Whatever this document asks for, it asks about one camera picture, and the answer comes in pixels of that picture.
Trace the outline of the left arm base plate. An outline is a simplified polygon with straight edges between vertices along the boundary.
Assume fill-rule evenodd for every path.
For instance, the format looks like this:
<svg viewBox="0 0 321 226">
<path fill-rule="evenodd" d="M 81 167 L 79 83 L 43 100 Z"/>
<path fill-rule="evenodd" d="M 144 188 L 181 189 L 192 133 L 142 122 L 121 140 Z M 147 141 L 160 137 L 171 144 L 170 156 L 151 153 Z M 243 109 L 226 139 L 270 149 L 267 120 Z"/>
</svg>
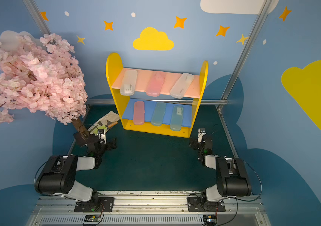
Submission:
<svg viewBox="0 0 321 226">
<path fill-rule="evenodd" d="M 95 201 L 76 202 L 74 212 L 112 212 L 114 197 L 99 197 Z"/>
</svg>

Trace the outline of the pink translucent pencil case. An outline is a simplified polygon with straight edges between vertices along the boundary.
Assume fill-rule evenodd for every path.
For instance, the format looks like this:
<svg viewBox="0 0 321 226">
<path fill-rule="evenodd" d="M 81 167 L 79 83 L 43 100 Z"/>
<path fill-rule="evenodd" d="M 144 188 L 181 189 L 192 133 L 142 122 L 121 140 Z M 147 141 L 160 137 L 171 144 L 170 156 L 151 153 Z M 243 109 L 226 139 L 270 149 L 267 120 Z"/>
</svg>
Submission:
<svg viewBox="0 0 321 226">
<path fill-rule="evenodd" d="M 160 95 L 166 73 L 163 71 L 154 71 L 146 88 L 146 95 L 158 97 Z"/>
</svg>

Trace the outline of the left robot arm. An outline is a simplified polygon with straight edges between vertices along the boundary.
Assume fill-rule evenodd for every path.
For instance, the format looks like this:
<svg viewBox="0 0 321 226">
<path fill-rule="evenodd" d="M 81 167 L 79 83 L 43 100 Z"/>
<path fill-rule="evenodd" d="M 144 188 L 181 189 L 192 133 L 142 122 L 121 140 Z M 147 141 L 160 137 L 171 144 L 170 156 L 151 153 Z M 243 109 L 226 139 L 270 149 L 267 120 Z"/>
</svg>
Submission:
<svg viewBox="0 0 321 226">
<path fill-rule="evenodd" d="M 95 143 L 96 151 L 90 156 L 53 155 L 41 172 L 36 172 L 34 188 L 37 193 L 46 196 L 61 195 L 78 202 L 98 202 L 97 191 L 76 180 L 76 173 L 99 168 L 105 151 L 117 147 L 117 139 Z"/>
</svg>

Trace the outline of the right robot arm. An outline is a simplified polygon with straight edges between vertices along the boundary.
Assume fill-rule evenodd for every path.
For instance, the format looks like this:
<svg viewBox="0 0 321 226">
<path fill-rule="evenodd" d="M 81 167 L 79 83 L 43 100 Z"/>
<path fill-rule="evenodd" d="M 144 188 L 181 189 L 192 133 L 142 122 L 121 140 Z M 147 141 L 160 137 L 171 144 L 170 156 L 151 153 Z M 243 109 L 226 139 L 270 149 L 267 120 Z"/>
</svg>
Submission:
<svg viewBox="0 0 321 226">
<path fill-rule="evenodd" d="M 203 166 L 216 171 L 215 185 L 208 187 L 203 195 L 208 202 L 251 195 L 252 185 L 241 159 L 214 155 L 210 138 L 201 141 L 191 138 L 190 147 L 198 151 L 198 160 Z"/>
</svg>

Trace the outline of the small pink pencil case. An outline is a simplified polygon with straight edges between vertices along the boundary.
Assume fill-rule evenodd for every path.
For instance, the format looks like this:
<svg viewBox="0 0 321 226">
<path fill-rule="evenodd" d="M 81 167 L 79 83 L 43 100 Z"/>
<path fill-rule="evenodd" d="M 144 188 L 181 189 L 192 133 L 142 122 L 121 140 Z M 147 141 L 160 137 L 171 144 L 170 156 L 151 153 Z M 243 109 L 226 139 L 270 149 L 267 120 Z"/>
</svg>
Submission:
<svg viewBox="0 0 321 226">
<path fill-rule="evenodd" d="M 143 125 L 145 119 L 145 110 L 144 110 L 144 102 L 136 101 L 134 103 L 134 112 L 133 112 L 133 123 L 135 125 Z"/>
</svg>

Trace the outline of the clear white pencil case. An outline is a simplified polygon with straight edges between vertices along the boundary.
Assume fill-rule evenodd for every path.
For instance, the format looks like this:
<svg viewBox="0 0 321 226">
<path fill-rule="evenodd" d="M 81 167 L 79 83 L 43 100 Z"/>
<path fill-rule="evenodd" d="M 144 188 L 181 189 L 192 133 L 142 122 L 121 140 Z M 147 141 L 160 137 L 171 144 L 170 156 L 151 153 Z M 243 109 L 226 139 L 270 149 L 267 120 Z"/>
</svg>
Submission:
<svg viewBox="0 0 321 226">
<path fill-rule="evenodd" d="M 170 90 L 170 96 L 177 99 L 182 99 L 193 80 L 194 75 L 190 73 L 183 73 Z"/>
</svg>

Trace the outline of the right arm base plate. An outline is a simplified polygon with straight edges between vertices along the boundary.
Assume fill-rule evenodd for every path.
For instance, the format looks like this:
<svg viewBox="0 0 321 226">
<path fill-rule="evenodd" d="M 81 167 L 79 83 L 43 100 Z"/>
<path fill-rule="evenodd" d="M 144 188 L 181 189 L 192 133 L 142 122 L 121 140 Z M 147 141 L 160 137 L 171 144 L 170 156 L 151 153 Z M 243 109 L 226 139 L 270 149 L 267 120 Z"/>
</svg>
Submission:
<svg viewBox="0 0 321 226">
<path fill-rule="evenodd" d="M 209 202 L 197 196 L 189 196 L 187 206 L 189 212 L 226 212 L 223 201 Z"/>
</svg>

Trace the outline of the frosted white pencil case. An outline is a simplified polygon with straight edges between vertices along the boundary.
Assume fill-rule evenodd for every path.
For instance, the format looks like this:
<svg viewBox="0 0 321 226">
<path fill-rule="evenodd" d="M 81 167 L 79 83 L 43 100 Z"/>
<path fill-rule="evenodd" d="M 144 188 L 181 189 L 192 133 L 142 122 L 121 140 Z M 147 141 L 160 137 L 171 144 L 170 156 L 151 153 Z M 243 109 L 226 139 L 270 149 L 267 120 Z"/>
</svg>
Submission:
<svg viewBox="0 0 321 226">
<path fill-rule="evenodd" d="M 120 94 L 123 96 L 132 96 L 136 91 L 137 70 L 126 70 L 122 79 Z"/>
</svg>

